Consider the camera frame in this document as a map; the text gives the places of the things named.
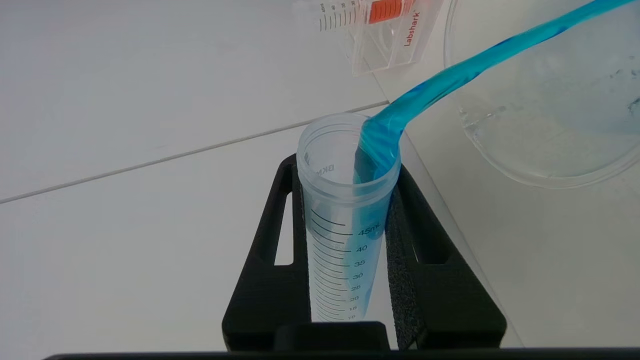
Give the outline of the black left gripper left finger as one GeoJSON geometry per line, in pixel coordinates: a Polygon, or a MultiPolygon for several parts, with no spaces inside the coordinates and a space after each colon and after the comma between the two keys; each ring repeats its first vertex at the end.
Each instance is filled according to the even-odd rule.
{"type": "Polygon", "coordinates": [[[295,154],[278,167],[253,242],[222,318],[229,351],[268,351],[279,328],[311,321],[302,186],[295,154]],[[292,196],[293,260],[276,265],[287,196],[292,196]]]}

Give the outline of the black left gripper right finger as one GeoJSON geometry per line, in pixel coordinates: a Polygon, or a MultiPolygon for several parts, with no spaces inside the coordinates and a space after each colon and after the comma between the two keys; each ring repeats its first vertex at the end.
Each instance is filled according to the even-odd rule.
{"type": "Polygon", "coordinates": [[[402,166],[385,224],[400,350],[498,349],[507,321],[402,166]]]}

